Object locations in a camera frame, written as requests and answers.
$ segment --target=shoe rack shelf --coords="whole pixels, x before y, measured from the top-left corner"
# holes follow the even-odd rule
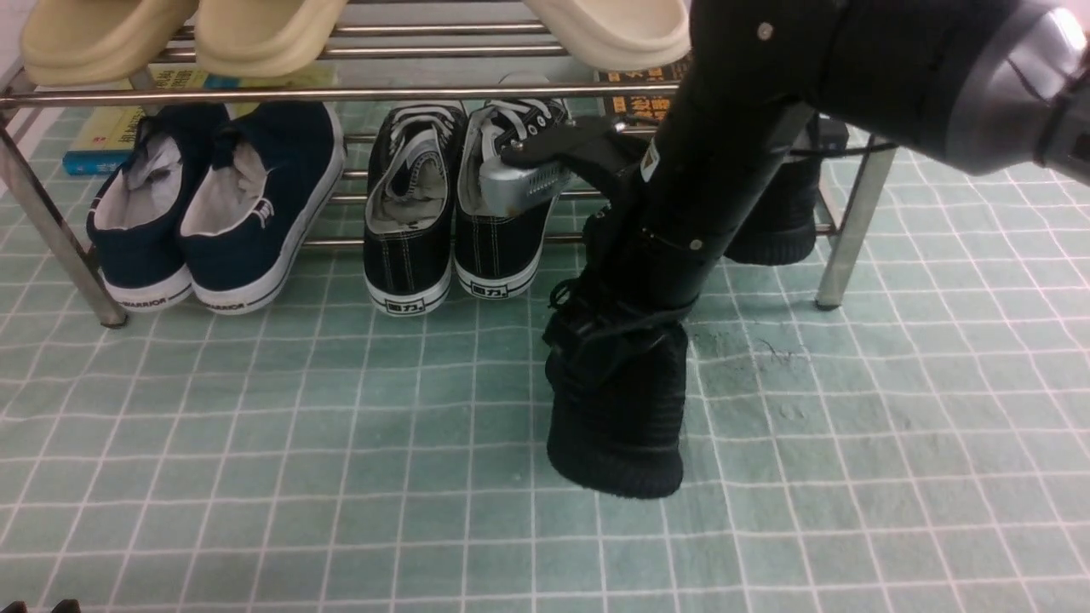
[[[423,0],[385,0],[383,3],[411,3]],[[363,0],[352,0],[362,3]],[[516,23],[460,23],[436,25],[338,25],[332,32],[330,44],[320,56],[324,60],[405,60],[435,58],[528,58],[564,57],[567,51],[556,41],[502,43],[502,44],[452,44],[452,45],[368,45],[350,46],[339,39],[393,39],[405,37],[440,36],[444,38],[472,37],[474,40],[488,37],[510,37],[512,35],[548,36],[548,31],[536,22]],[[156,63],[193,63],[196,53],[193,48],[193,29],[182,28],[174,37],[174,44],[165,50]],[[428,87],[328,87],[311,89],[190,89],[157,91],[150,71],[144,70],[130,77],[132,91],[78,89],[38,91],[26,77],[22,67],[16,64],[8,74],[0,75],[0,180],[12,192],[22,206],[27,219],[41,235],[46,245],[72,278],[83,298],[107,327],[120,327],[128,315],[106,292],[98,275],[98,266],[92,248],[84,247],[72,232],[56,204],[50,199],[39,178],[34,173],[26,158],[20,152],[17,142],[31,121],[23,122],[20,131],[9,130],[11,120],[19,109],[29,109],[32,113],[45,108],[57,107],[126,107],[141,106],[154,113],[162,105],[213,101],[223,104],[261,103],[267,100],[414,100],[414,99],[486,99],[496,97],[566,97],[586,98],[610,95],[663,95],[673,93],[677,82],[657,83],[570,83],[533,86],[428,86]],[[650,135],[646,129],[640,132]],[[348,143],[373,143],[374,134],[349,134]],[[881,139],[871,137],[870,145],[880,144]],[[895,151],[880,151],[864,155],[848,201],[841,206],[831,206],[833,199],[822,187],[822,205],[819,206],[819,233],[832,241],[832,252],[825,272],[818,287],[816,305],[832,310],[840,305],[851,272],[856,266],[867,229],[882,193]],[[365,180],[367,171],[348,169],[344,179]],[[573,190],[562,196],[568,200],[596,200],[601,194],[589,190]],[[367,201],[366,194],[337,193],[330,205],[361,206]],[[550,233],[549,243],[577,243],[579,233]],[[349,249],[363,244],[362,237],[308,237],[305,245],[318,249]]]

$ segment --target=navy canvas shoe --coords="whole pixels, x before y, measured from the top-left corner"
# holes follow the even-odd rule
[[[165,107],[136,127],[132,155],[102,184],[87,215],[106,289],[129,311],[158,311],[192,293],[174,240],[211,160],[223,105]]]
[[[179,227],[201,302],[243,314],[276,299],[344,156],[340,122],[322,103],[265,103],[218,131]]]

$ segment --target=yellow book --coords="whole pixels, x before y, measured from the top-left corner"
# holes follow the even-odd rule
[[[337,84],[337,71],[331,65],[314,64],[294,74],[275,79],[232,79],[208,74],[195,67],[153,67],[152,75],[158,89],[239,89],[245,87],[331,87]],[[132,89],[120,82],[114,89]],[[253,111],[256,104],[231,105],[233,117]],[[72,141],[62,158],[64,170],[72,176],[109,175],[132,153],[136,127],[144,117],[138,107],[101,107],[95,109]]]

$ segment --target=green tile floor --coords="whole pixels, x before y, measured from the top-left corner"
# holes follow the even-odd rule
[[[379,105],[349,105],[374,129]],[[83,224],[97,181],[34,156]],[[366,152],[355,151],[355,166]],[[852,167],[829,166],[840,195]],[[572,230],[591,205],[562,204]],[[361,232],[331,207],[318,233]],[[724,266],[692,314],[687,483],[545,459],[528,298],[396,321],[354,251],[272,308],[96,325],[0,200],[0,601],[178,613],[1074,613],[1090,602],[1090,190],[901,154],[843,310],[827,247]]]

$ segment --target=beige slipper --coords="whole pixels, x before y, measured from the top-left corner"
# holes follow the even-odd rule
[[[572,57],[604,71],[676,62],[689,52],[683,0],[523,0]]]
[[[348,0],[202,0],[197,62],[214,74],[270,77],[322,53]]]
[[[197,0],[38,0],[23,27],[23,63],[38,85],[110,83],[149,64]]]

